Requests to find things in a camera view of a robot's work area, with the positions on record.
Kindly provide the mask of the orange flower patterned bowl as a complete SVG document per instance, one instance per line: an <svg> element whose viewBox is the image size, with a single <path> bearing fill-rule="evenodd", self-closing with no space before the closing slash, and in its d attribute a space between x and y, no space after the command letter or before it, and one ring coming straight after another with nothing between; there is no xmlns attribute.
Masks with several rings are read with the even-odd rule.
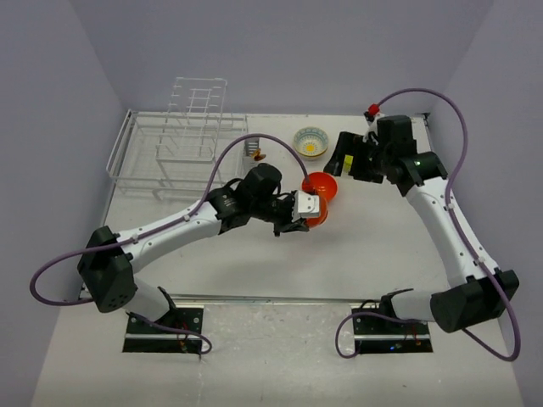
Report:
<svg viewBox="0 0 543 407"><path fill-rule="evenodd" d="M306 145L301 148L295 148L296 153L304 161L315 161L322 159L328 151L327 146Z"/></svg>

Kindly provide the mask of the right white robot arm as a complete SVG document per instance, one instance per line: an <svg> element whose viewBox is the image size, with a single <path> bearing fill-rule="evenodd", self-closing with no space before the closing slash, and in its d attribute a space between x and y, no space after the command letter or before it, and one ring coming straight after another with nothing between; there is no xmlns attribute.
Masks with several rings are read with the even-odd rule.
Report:
<svg viewBox="0 0 543 407"><path fill-rule="evenodd" d="M448 288L425 293L412 288L382 296L379 325L397 333L409 320L432 321L445 332L456 332L500 317L519 286L512 270L501 267L485 251L453 197L445 189L449 176L438 155L420 153L411 118L382 116L366 134L339 133L324 170L340 176L346 157L358 181L395 185L415 209L445 267Z"/></svg>

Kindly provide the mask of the blue sun patterned bowl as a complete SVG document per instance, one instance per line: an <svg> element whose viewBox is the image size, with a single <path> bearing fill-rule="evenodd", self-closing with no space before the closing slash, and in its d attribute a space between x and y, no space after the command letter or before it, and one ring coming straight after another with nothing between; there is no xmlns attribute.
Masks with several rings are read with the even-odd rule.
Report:
<svg viewBox="0 0 543 407"><path fill-rule="evenodd" d="M320 145L327 146L329 145L328 134L314 126L309 126L298 130L294 134L293 146L295 148L301 148L302 146L310 145Z"/></svg>

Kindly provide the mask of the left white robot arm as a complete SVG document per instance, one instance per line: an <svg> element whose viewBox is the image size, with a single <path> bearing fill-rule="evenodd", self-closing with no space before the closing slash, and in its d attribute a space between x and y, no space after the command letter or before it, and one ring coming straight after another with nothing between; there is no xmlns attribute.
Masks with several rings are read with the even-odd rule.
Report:
<svg viewBox="0 0 543 407"><path fill-rule="evenodd" d="M123 309L145 318L158 333L170 331L176 323L171 297L139 281L136 273L190 243L246 226L252 218L271 223L275 236L308 231L308 219L321 213L318 196L281 192L281 180L276 167L259 164L177 214L128 231L95 230L77 270L98 311Z"/></svg>

